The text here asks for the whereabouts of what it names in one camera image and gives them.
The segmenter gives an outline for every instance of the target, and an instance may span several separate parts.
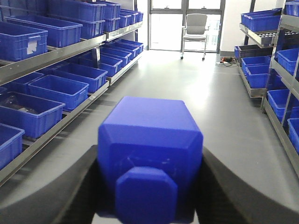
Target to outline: shelf rack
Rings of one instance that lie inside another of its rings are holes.
[[[103,45],[104,41],[111,41],[119,38],[140,28],[142,24],[143,22],[139,22],[126,28],[105,33],[104,35],[95,37],[93,39],[81,40],[79,43],[64,48],[57,49],[48,47],[49,52],[19,62],[9,62],[2,60],[0,61],[0,64],[4,66],[0,67],[0,85],[6,84],[75,55],[84,53],[88,50],[96,49]],[[80,115],[87,107],[96,101],[108,89],[108,87],[115,83],[126,71],[128,71],[141,58],[141,56],[142,53],[112,78],[107,78],[106,83],[99,90],[89,95],[89,97],[72,112],[64,113],[66,116],[40,138],[32,141],[24,139],[23,144],[29,147],[11,163],[0,170],[0,187],[34,155],[36,155],[45,145],[47,145],[57,134],[67,127],[78,115]]]

